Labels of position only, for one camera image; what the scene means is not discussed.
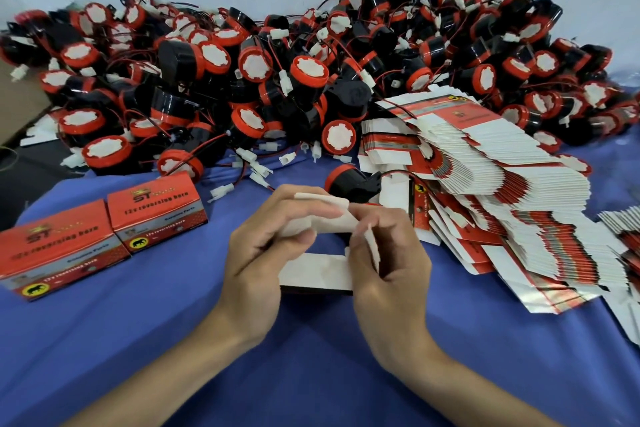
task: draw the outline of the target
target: blue tablecloth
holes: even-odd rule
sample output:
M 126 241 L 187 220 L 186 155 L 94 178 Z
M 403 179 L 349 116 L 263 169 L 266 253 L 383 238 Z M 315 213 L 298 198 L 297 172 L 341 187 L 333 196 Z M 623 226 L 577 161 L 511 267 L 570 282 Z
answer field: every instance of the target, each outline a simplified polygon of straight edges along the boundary
M 639 142 L 636 127 L 604 144 L 572 150 L 595 170 L 590 216 L 637 201 Z M 269 182 L 322 186 L 339 164 L 299 157 Z M 198 184 L 202 197 L 237 173 L 213 169 Z M 20 223 L 153 177 L 63 181 Z M 229 233 L 268 195 L 245 179 L 228 196 L 205 205 L 208 225 L 42 300 L 27 303 L 0 290 L 0 424 L 57 425 L 180 341 L 216 302 Z M 311 252 L 342 253 L 343 246 L 337 236 L 321 236 Z M 530 314 L 495 274 L 474 277 L 446 248 L 426 249 L 433 261 L 427 324 L 451 356 L 564 424 L 638 425 L 640 354 L 602 300 L 560 316 Z M 447 424 L 376 364 L 350 297 L 293 295 L 283 297 L 266 340 L 168 422 L 182 427 Z

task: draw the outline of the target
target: person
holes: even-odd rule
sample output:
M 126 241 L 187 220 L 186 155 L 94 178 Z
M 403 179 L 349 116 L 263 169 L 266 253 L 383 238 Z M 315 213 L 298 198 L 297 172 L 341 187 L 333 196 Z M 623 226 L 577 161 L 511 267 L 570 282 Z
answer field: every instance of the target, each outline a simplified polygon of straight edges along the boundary
M 283 185 L 231 233 L 220 299 L 171 350 L 65 423 L 76 426 L 159 426 L 236 358 L 265 338 L 280 306 L 278 273 L 312 245 L 312 229 L 274 239 L 290 220 L 338 218 L 342 210 L 297 192 L 322 188 Z M 380 366 L 460 427 L 557 426 L 558 423 L 448 357 L 426 327 L 431 262 L 407 214 L 351 204 L 359 221 L 349 242 L 353 306 Z M 371 226 L 380 248 L 380 274 L 363 233 Z

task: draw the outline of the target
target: hand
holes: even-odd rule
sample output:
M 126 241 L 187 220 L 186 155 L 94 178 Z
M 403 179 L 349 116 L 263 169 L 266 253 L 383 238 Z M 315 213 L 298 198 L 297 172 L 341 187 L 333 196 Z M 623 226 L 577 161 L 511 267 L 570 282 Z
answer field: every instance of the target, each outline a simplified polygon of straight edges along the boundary
M 427 356 L 443 354 L 425 324 L 431 261 L 404 211 L 368 204 L 351 204 L 349 211 L 360 221 L 349 243 L 356 316 L 380 366 L 401 378 Z M 369 225 L 380 274 L 363 236 Z
M 293 199 L 297 192 L 327 194 L 319 187 L 283 185 L 258 211 L 231 233 L 220 300 L 194 335 L 205 341 L 228 335 L 239 354 L 259 344 L 273 326 L 280 306 L 278 274 L 316 240 L 314 230 L 276 239 L 289 221 L 315 215 L 338 218 L 343 211 L 313 199 Z

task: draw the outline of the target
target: unfolded red carton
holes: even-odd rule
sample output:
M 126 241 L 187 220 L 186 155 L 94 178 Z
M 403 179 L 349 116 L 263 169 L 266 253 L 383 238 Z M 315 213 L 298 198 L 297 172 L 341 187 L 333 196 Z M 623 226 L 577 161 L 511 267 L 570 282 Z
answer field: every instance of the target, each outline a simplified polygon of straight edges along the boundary
M 113 192 L 107 197 L 111 226 L 131 252 L 146 250 L 207 222 L 186 172 Z
M 0 282 L 32 300 L 127 257 L 100 199 L 0 233 Z

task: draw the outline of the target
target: yellow circle logo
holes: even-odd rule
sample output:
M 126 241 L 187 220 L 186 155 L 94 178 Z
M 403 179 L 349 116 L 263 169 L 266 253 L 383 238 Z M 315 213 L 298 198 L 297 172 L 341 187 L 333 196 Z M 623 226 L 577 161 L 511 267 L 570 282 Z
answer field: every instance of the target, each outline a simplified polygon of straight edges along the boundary
M 129 242 L 129 246 L 132 247 L 134 250 L 139 250 L 140 248 L 144 248 L 145 246 L 149 245 L 149 239 L 148 238 L 133 238 L 130 242 Z
M 50 288 L 49 284 L 31 284 L 30 286 L 26 286 L 22 289 L 22 295 L 27 297 L 38 297 L 49 292 Z

